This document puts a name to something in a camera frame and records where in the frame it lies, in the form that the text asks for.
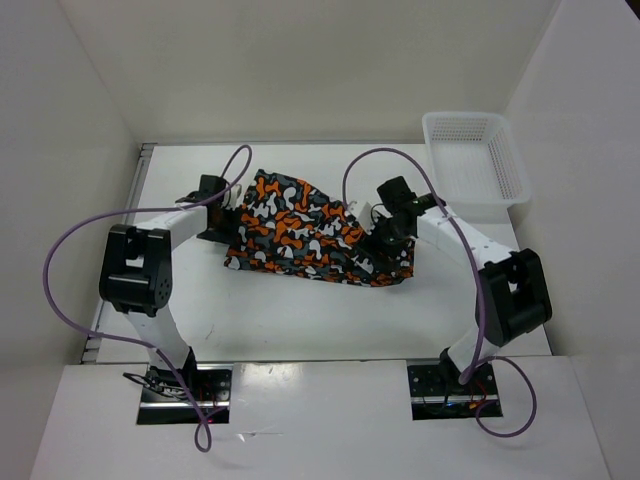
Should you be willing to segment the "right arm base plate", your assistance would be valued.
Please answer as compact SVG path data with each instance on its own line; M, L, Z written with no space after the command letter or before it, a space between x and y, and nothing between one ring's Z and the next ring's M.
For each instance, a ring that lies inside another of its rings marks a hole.
M484 365L465 386L449 385L434 359L408 362L407 377L414 421L503 416L493 368Z

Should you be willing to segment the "camouflage orange black shorts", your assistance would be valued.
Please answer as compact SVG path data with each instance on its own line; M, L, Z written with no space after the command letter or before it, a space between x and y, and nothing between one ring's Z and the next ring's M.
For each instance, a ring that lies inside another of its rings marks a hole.
M386 253L338 199L302 179L259 169L239 207L224 266L387 287L414 275L414 254L412 240Z

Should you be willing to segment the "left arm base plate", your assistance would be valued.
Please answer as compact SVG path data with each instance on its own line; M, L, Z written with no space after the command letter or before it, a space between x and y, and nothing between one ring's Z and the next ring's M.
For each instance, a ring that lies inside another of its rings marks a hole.
M227 424L230 415L233 366L198 365L188 386L209 424ZM197 424L199 417L175 377L161 376L148 369L144 375L124 373L129 381L142 387L138 425Z

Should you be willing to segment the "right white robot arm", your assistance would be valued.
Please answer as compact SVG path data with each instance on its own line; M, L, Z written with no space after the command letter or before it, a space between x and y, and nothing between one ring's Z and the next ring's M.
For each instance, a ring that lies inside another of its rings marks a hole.
M376 252L389 255L419 240L472 270L476 325L443 351L438 370L440 385L460 393L482 362L550 320L541 259L531 249L516 251L483 234L433 194L417 195L402 176L383 183L377 193L389 215L371 232Z

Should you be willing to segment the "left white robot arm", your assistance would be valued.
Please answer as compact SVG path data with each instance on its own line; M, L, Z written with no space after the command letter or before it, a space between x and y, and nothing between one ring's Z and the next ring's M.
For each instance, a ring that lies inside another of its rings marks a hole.
M116 224L108 233L99 293L147 345L149 389L163 384L180 400L198 391L195 354L180 335L169 307L172 254L193 238L229 242L241 192L237 183L203 175L198 189L169 210L141 223Z

